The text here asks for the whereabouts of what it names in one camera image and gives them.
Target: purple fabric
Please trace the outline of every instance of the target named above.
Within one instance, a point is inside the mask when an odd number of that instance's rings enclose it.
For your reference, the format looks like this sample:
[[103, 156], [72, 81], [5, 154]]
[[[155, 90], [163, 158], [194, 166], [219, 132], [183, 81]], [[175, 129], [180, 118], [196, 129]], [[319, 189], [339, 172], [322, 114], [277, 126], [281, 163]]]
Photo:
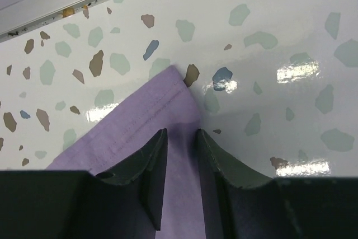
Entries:
[[133, 93], [60, 154], [49, 170], [107, 170], [168, 129], [162, 229], [158, 239], [204, 239], [197, 160], [192, 149], [200, 114], [182, 77], [171, 66]]

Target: brown speck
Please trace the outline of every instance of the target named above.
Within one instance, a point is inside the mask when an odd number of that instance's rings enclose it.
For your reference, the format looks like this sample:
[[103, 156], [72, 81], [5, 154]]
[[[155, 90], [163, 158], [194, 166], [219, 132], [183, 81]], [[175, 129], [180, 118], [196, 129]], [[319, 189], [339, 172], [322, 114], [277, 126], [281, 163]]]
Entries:
[[97, 77], [101, 74], [102, 65], [103, 65], [103, 51], [100, 50], [98, 53], [96, 53], [93, 56], [92, 60], [89, 63], [89, 69], [94, 77]]
[[11, 69], [12, 69], [12, 65], [9, 65], [7, 68], [6, 68], [6, 75], [9, 75], [11, 74]]
[[190, 64], [188, 66], [188, 69], [186, 70], [186, 75], [185, 75], [185, 79], [184, 79], [184, 83], [186, 85], [186, 87], [190, 87], [194, 81], [197, 80], [197, 78], [199, 77], [199, 70], [196, 68], [196, 66], [194, 64]]
[[34, 48], [34, 40], [33, 40], [33, 39], [29, 39], [29, 40], [26, 42], [24, 51], [25, 51], [26, 54], [29, 54], [30, 52], [32, 52], [33, 48]]
[[145, 26], [147, 28], [152, 28], [154, 26], [154, 16], [153, 15], [142, 15], [140, 17], [140, 19], [143, 21], [143, 23], [145, 24]]
[[271, 161], [271, 165], [274, 166], [274, 168], [277, 170], [280, 167], [285, 167], [289, 162], [281, 159], [281, 158], [275, 158], [275, 157], [271, 157], [270, 158]]
[[44, 129], [49, 132], [50, 131], [50, 120], [47, 112], [42, 109], [37, 109], [36, 117], [39, 119], [39, 122], [44, 127]]
[[74, 14], [74, 8], [72, 7], [69, 7], [69, 8], [65, 8], [63, 11], [62, 11], [62, 16], [64, 18], [68, 17], [68, 16], [71, 16]]
[[23, 77], [25, 79], [30, 79], [31, 76], [31, 68], [30, 67], [26, 67], [23, 71], [22, 71]]
[[88, 11], [88, 7], [86, 5], [83, 6], [84, 10], [83, 10], [83, 15], [89, 19], [90, 18], [90, 12]]
[[9, 129], [11, 132], [15, 132], [17, 123], [11, 112], [4, 113], [4, 123], [7, 129]]
[[76, 106], [71, 106], [70, 108], [70, 111], [75, 113], [75, 114], [81, 114], [81, 112], [79, 112], [79, 109], [76, 107]]
[[228, 45], [225, 46], [224, 50], [229, 50], [231, 48], [232, 48], [231, 44], [228, 44]]
[[24, 159], [22, 160], [22, 166], [28, 165], [29, 162], [30, 162], [29, 159], [24, 158]]
[[43, 32], [43, 31], [40, 32], [40, 36], [42, 39], [50, 39], [51, 38], [46, 32]]
[[72, 75], [78, 79], [79, 81], [81, 81], [83, 84], [84, 84], [84, 78], [83, 78], [83, 74], [81, 71], [75, 69], [73, 72], [72, 72]]

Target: terrazzo pattern surface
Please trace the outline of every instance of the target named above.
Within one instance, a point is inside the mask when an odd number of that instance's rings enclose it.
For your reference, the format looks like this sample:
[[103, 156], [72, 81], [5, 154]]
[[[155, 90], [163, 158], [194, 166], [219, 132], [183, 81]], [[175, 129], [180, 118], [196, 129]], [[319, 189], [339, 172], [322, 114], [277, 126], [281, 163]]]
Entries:
[[173, 64], [267, 176], [357, 176], [358, 0], [109, 0], [0, 43], [0, 168], [45, 168]]

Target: teal speck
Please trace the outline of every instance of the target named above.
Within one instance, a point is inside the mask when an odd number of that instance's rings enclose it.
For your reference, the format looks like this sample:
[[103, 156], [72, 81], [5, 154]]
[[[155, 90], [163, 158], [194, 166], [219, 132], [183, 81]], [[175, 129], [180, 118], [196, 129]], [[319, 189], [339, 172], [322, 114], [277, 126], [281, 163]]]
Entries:
[[332, 151], [347, 152], [353, 149], [354, 137], [337, 128], [325, 131], [321, 140]]
[[350, 39], [339, 45], [335, 57], [346, 67], [358, 67], [358, 41]]
[[149, 70], [149, 79], [153, 78], [155, 75], [161, 73], [164, 69], [170, 66], [169, 59], [157, 58], [153, 64], [151, 69]]
[[112, 30], [111, 30], [111, 33], [112, 34], [119, 34], [119, 33], [121, 33], [121, 30], [118, 27], [113, 27]]
[[260, 44], [265, 50], [274, 48], [278, 43], [277, 38], [273, 34], [260, 31], [244, 38], [245, 47]]
[[324, 29], [330, 34], [333, 39], [337, 39], [338, 31], [340, 30], [341, 13], [331, 12], [324, 24]]
[[56, 69], [50, 60], [46, 60], [40, 67], [40, 81], [43, 85], [51, 85]]
[[130, 64], [123, 54], [112, 53], [110, 56], [110, 66], [122, 76], [130, 71]]
[[321, 92], [319, 92], [318, 97], [315, 99], [315, 106], [323, 114], [327, 114], [333, 110], [333, 101], [335, 97], [333, 95], [333, 86], [327, 85]]
[[92, 29], [89, 32], [88, 35], [88, 44], [89, 46], [92, 47], [97, 47], [98, 44], [101, 42], [101, 40], [103, 39], [103, 31], [102, 28], [100, 27], [96, 27], [95, 29]]
[[255, 83], [253, 84], [253, 91], [254, 91], [257, 95], [262, 94], [262, 90], [261, 90], [260, 86], [257, 84], [256, 81], [255, 81]]
[[246, 4], [241, 4], [230, 12], [229, 24], [232, 26], [240, 26], [244, 23], [247, 16], [250, 14]]
[[64, 101], [58, 102], [55, 106], [55, 110], [61, 111], [66, 107], [66, 103]]
[[76, 141], [77, 135], [74, 129], [68, 129], [63, 134], [63, 146], [62, 149], [66, 150], [68, 147], [72, 146], [73, 143]]
[[204, 108], [213, 114], [216, 114], [220, 110], [219, 100], [215, 96], [214, 90], [209, 88], [204, 96]]
[[188, 42], [192, 40], [195, 32], [195, 25], [187, 20], [177, 20], [175, 26], [182, 41]]
[[55, 49], [58, 55], [66, 58], [68, 58], [72, 52], [71, 47], [65, 41], [57, 42], [55, 44]]
[[249, 120], [245, 127], [245, 133], [247, 136], [258, 134], [261, 129], [261, 119], [259, 113], [252, 115], [252, 118]]
[[114, 93], [112, 90], [100, 90], [95, 98], [96, 107], [104, 107], [114, 103]]
[[63, 26], [63, 29], [72, 37], [79, 38], [80, 37], [80, 33], [79, 33], [79, 27], [76, 24], [66, 24]]

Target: table surface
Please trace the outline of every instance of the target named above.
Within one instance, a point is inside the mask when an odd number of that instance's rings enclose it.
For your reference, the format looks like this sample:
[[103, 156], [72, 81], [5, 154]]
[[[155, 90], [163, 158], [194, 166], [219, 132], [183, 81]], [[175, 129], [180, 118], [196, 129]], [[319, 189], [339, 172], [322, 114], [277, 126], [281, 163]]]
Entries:
[[45, 168], [174, 64], [245, 164], [358, 175], [358, 0], [108, 0], [85, 15], [0, 44], [0, 168]]

